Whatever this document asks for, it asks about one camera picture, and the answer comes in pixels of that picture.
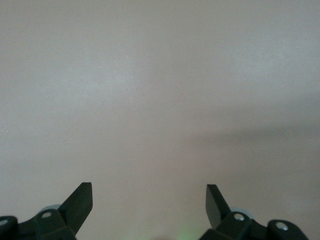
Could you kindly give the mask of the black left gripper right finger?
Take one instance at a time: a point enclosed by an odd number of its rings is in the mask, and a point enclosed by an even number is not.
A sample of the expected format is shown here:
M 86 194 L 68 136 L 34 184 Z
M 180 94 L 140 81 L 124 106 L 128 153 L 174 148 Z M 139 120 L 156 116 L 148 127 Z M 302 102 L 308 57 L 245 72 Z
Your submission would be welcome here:
M 215 184 L 206 186 L 205 210 L 211 228 L 202 240 L 307 240 L 290 221 L 274 219 L 263 226 L 241 211 L 231 210 Z

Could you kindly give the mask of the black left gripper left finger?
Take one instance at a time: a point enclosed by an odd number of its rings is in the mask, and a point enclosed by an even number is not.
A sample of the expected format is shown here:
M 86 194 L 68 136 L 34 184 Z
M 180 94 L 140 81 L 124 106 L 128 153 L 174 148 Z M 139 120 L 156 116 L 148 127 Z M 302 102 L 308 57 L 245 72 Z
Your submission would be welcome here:
M 92 183 L 83 182 L 61 205 L 47 206 L 27 221 L 19 223 L 15 216 L 1 216 L 0 238 L 2 240 L 75 240 L 92 208 Z

